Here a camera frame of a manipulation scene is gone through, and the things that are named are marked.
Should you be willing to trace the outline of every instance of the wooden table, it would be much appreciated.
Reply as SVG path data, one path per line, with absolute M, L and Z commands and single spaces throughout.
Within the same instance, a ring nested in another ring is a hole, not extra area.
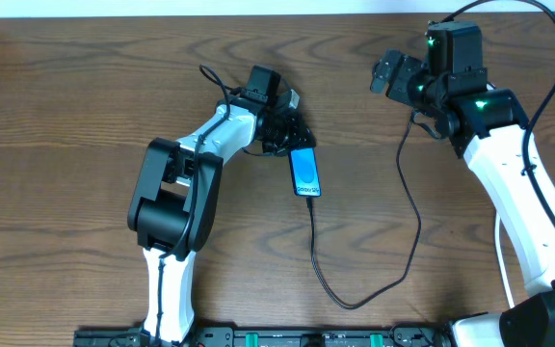
M 388 47 L 422 57 L 423 15 L 0 20 L 0 346 L 69 345 L 80 327 L 145 318 L 146 266 L 126 212 L 145 147 L 214 113 L 219 89 L 274 67 L 301 94 L 318 141 L 321 266 L 356 301 L 404 270 L 416 220 L 395 169 L 409 109 L 369 92 Z M 476 14 L 490 79 L 529 114 L 555 79 L 555 29 L 540 13 Z M 555 182 L 555 98 L 536 131 Z M 344 311 L 309 262 L 309 220 L 287 159 L 236 154 L 198 255 L 199 318 L 239 326 L 381 326 L 507 308 L 494 210 L 448 143 L 414 129 L 403 169 L 423 217 L 406 281 Z M 512 288 L 525 298 L 508 238 Z

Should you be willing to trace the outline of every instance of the wooden object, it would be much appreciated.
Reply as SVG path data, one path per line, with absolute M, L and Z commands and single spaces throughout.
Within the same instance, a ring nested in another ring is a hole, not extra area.
M 318 141 L 320 264 L 345 300 L 401 276 L 416 220 L 395 170 L 409 109 L 369 92 L 388 47 L 422 57 L 428 19 L 333 15 L 0 20 L 0 345 L 70 345 L 81 327 L 145 318 L 146 267 L 126 212 L 145 147 L 214 113 L 263 64 L 300 92 Z M 490 79 L 529 114 L 555 79 L 540 13 L 477 14 Z M 555 182 L 555 98 L 536 140 Z M 490 200 L 448 143 L 413 129 L 403 169 L 423 217 L 410 274 L 368 306 L 334 305 L 309 263 L 305 201 L 287 159 L 235 155 L 198 255 L 199 318 L 239 326 L 381 326 L 507 308 Z M 508 239 L 516 300 L 525 298 Z

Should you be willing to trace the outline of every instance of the white background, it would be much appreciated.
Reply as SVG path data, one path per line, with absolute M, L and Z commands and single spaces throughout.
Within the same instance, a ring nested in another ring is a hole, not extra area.
M 555 11 L 555 0 L 540 0 Z M 0 0 L 0 18 L 336 14 L 450 13 L 471 0 Z M 516 1 L 494 1 L 476 12 L 521 12 L 538 9 Z

